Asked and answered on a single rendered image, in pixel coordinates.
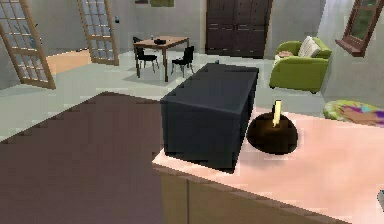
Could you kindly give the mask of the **black box appliance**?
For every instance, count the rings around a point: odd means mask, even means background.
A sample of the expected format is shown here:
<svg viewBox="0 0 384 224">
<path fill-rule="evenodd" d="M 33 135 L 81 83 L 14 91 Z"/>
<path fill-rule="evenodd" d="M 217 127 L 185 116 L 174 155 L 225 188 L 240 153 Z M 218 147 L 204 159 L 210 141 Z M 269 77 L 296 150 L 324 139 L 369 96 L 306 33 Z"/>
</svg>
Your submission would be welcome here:
<svg viewBox="0 0 384 224">
<path fill-rule="evenodd" d="M 164 152 L 232 173 L 253 111 L 259 69 L 208 63 L 161 100 Z"/>
</svg>

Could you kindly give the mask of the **black dining chair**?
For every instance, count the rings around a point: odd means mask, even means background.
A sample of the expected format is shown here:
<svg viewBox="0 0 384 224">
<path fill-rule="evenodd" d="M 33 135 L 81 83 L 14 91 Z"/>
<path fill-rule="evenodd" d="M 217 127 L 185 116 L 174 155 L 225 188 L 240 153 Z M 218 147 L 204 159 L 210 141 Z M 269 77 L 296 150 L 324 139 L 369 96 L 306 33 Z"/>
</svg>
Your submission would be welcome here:
<svg viewBox="0 0 384 224">
<path fill-rule="evenodd" d="M 193 67 L 192 67 L 193 53 L 194 53 L 193 46 L 186 47 L 184 50 L 183 56 L 181 58 L 177 58 L 172 61 L 172 67 L 174 68 L 176 65 L 178 65 L 182 73 L 185 73 L 185 68 L 190 68 L 191 71 L 193 71 Z"/>
<path fill-rule="evenodd" d="M 141 62 L 147 63 L 151 62 L 152 63 L 152 68 L 155 68 L 159 66 L 157 56 L 156 55 L 148 55 L 144 53 L 143 48 L 136 47 L 136 58 L 137 58 L 137 69 L 141 69 Z"/>
</svg>

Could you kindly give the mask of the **brown wooden dining table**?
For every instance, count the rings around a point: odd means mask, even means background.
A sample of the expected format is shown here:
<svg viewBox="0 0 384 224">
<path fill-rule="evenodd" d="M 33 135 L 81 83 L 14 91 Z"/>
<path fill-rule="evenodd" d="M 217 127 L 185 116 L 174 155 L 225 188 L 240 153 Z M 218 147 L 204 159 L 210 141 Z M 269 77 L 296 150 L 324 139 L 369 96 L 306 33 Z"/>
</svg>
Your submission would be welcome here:
<svg viewBox="0 0 384 224">
<path fill-rule="evenodd" d="M 164 44 L 156 44 L 155 41 L 158 38 L 160 40 L 164 40 L 165 43 Z M 154 39 L 146 39 L 146 40 L 142 40 L 139 42 L 135 42 L 133 44 L 137 77 L 140 77 L 140 66 L 139 66 L 138 53 L 137 53 L 138 48 L 158 49 L 162 52 L 163 66 L 164 66 L 164 78 L 165 78 L 165 81 L 168 81 L 167 50 L 169 48 L 175 47 L 175 46 L 183 44 L 183 43 L 186 43 L 187 46 L 189 44 L 189 38 L 188 37 L 159 36 L 158 38 L 155 37 Z"/>
</svg>

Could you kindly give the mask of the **dark round bowl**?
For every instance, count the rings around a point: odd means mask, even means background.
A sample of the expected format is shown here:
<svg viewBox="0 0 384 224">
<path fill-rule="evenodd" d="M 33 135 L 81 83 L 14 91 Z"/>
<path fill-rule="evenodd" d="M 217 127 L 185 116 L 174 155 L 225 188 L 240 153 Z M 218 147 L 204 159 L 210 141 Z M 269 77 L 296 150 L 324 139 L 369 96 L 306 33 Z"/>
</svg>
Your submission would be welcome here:
<svg viewBox="0 0 384 224">
<path fill-rule="evenodd" d="M 247 130 L 247 140 L 256 149 L 274 155 L 284 155 L 297 148 L 298 131 L 286 116 L 280 116 L 278 125 L 273 125 L 274 114 L 263 113 L 252 120 Z"/>
</svg>

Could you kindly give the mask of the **yellow candle stick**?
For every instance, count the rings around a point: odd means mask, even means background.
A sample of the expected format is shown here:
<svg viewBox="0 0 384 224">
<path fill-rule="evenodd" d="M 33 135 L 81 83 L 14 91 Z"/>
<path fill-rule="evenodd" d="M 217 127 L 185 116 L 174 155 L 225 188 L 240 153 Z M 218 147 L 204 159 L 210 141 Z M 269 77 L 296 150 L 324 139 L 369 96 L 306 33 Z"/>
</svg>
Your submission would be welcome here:
<svg viewBox="0 0 384 224">
<path fill-rule="evenodd" d="M 280 123 L 282 101 L 276 100 L 274 104 L 274 117 L 273 117 L 273 127 L 277 127 Z"/>
</svg>

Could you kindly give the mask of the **dark wooden wardrobe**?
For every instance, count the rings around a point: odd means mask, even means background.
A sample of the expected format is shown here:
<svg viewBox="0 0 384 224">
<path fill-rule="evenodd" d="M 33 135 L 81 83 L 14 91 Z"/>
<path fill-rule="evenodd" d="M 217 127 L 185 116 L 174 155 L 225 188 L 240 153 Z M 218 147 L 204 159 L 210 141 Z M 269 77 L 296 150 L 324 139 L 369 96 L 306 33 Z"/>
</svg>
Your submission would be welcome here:
<svg viewBox="0 0 384 224">
<path fill-rule="evenodd" d="M 205 53 L 262 59 L 273 0 L 207 0 Z"/>
</svg>

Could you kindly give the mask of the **green framed picture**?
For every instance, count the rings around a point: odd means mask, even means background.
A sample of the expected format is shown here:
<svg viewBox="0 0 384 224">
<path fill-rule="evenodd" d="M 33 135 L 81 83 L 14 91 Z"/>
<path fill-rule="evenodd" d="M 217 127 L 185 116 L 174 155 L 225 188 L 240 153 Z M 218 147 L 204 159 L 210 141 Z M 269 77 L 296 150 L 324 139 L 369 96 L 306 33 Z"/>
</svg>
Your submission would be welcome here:
<svg viewBox="0 0 384 224">
<path fill-rule="evenodd" d="M 151 7 L 174 7 L 175 0 L 150 0 Z"/>
</svg>

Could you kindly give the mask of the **dark brown panel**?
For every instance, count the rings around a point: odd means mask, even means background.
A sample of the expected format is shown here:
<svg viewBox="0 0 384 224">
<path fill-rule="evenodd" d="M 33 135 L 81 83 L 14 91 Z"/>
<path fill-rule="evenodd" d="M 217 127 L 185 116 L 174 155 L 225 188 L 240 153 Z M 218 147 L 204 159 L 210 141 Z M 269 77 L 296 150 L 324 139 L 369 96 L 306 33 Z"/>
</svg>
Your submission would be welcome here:
<svg viewBox="0 0 384 224">
<path fill-rule="evenodd" d="M 0 224 L 164 224 L 155 100 L 105 92 L 0 142 Z"/>
</svg>

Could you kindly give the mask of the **wooden glass pane door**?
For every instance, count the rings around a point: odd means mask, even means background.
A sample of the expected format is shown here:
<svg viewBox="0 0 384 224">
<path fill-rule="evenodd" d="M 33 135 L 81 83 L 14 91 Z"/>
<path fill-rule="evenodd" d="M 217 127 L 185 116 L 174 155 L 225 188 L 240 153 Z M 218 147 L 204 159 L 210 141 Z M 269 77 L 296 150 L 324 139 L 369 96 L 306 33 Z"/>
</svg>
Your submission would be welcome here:
<svg viewBox="0 0 384 224">
<path fill-rule="evenodd" d="M 26 0 L 0 0 L 0 36 L 22 84 L 56 88 Z"/>
<path fill-rule="evenodd" d="M 91 62 L 119 65 L 107 0 L 77 0 Z"/>
</svg>

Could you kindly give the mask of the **pink top wooden counter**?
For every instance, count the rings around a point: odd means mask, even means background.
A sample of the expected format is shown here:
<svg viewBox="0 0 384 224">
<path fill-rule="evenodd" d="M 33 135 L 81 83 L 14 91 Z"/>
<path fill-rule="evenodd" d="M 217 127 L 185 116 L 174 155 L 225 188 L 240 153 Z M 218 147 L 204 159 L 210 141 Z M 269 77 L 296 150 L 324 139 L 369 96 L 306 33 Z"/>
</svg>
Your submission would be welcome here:
<svg viewBox="0 0 384 224">
<path fill-rule="evenodd" d="M 384 224 L 384 128 L 290 114 L 296 150 L 244 143 L 233 173 L 159 153 L 165 224 Z"/>
</svg>

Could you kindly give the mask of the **white striped pillow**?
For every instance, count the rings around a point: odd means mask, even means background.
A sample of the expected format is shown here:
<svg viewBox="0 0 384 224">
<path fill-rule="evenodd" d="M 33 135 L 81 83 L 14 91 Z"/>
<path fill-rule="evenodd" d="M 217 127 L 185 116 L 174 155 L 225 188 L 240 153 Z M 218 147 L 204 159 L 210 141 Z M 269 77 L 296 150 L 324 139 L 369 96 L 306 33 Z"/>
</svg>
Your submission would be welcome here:
<svg viewBox="0 0 384 224">
<path fill-rule="evenodd" d="M 298 55 L 300 57 L 315 57 L 321 48 L 311 36 L 307 36 L 302 42 Z"/>
</svg>

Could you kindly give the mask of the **brown framed window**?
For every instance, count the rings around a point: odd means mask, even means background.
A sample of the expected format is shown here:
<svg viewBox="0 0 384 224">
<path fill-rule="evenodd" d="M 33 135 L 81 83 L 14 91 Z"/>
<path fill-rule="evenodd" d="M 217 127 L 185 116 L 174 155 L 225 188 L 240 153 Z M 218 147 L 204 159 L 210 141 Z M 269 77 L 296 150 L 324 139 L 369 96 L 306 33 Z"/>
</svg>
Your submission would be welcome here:
<svg viewBox="0 0 384 224">
<path fill-rule="evenodd" d="M 384 0 L 354 0 L 343 36 L 336 44 L 353 57 L 364 57 L 383 8 Z"/>
</svg>

